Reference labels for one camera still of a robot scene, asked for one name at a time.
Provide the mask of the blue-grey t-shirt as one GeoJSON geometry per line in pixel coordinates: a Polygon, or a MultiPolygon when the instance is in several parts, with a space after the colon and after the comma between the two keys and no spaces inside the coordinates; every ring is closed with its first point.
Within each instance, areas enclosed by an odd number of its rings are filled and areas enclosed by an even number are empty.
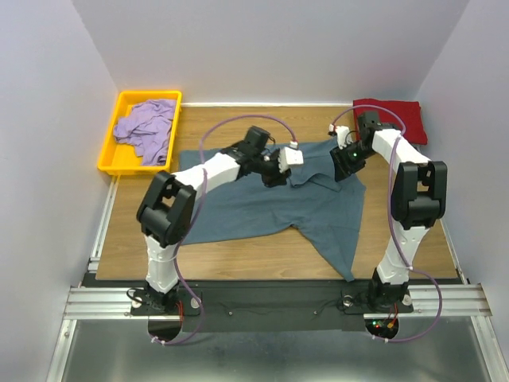
{"type": "Polygon", "coordinates": [[[300,145],[303,166],[286,185],[267,188],[251,174],[208,192],[184,243],[246,239],[296,228],[341,276],[354,279],[365,187],[357,176],[336,181],[333,139],[300,145]]]}

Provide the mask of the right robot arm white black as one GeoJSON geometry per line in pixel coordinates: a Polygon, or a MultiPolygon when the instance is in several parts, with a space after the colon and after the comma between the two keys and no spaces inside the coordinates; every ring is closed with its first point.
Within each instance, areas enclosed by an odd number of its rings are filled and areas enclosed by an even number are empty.
{"type": "Polygon", "coordinates": [[[445,214],[448,168],[421,154],[403,136],[403,125],[383,123],[378,108],[357,119],[357,137],[348,127],[331,123],[330,135],[337,146],[330,154],[335,178],[344,180],[359,172],[375,154],[389,166],[387,219],[390,240],[383,259],[374,270],[367,289],[348,292],[343,304],[348,314],[389,313],[409,310],[410,273],[418,247],[445,214]]]}

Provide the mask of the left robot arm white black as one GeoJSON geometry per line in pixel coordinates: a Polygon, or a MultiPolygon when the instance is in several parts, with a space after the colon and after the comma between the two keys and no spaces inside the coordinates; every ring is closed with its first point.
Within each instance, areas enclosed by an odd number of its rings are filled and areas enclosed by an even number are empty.
{"type": "Polygon", "coordinates": [[[148,268],[142,289],[127,291],[132,314],[146,308],[156,315],[181,312],[177,254],[197,220],[205,196],[213,189],[257,173],[267,187],[285,185],[292,168],[301,166],[298,144],[266,151],[271,136],[250,127],[244,139],[223,148],[210,159],[176,173],[158,172],[138,208],[136,218],[144,235],[148,268]]]}

